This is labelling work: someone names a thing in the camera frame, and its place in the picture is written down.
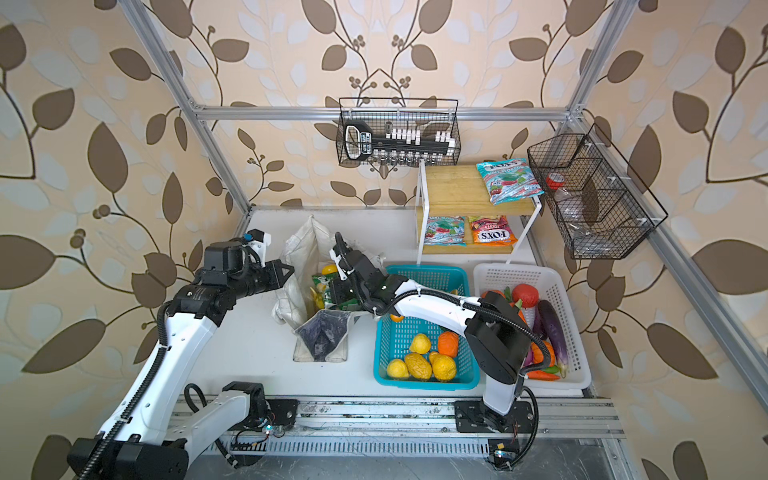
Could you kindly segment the pink teal snack bag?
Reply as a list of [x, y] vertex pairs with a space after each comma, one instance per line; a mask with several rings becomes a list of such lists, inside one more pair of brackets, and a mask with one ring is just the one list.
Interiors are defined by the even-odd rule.
[[525, 158], [481, 162], [476, 165], [492, 205], [535, 198], [543, 194]]

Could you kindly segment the white canvas grocery bag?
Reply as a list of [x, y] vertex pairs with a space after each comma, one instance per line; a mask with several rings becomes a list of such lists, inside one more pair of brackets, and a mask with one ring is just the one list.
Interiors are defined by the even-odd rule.
[[372, 314], [359, 311], [317, 309], [311, 287], [312, 276], [321, 275], [332, 264], [334, 234], [309, 217], [286, 241], [280, 259], [294, 267], [294, 274], [277, 292], [272, 315], [292, 329], [296, 337], [295, 362], [342, 363], [348, 358], [348, 337], [355, 323]]

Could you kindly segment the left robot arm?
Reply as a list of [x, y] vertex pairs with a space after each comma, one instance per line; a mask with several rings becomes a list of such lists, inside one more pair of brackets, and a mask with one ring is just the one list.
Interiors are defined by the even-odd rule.
[[231, 427], [270, 422], [261, 384], [233, 381], [221, 394], [173, 427], [180, 395], [204, 347], [237, 301], [282, 288], [294, 272], [267, 260], [269, 234], [253, 229], [204, 251], [194, 280], [161, 305], [158, 341], [115, 412], [92, 438], [67, 455], [81, 479], [182, 479], [189, 466]]

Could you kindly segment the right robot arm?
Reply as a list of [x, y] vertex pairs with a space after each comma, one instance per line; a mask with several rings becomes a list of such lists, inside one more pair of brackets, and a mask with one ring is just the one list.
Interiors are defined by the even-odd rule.
[[528, 424], [538, 432], [540, 410], [529, 375], [550, 366], [543, 340], [503, 296], [466, 297], [427, 288], [402, 275], [386, 274], [335, 234], [330, 256], [341, 280], [362, 308], [381, 319], [396, 315], [425, 320], [463, 337], [486, 374], [477, 424], [499, 433]]

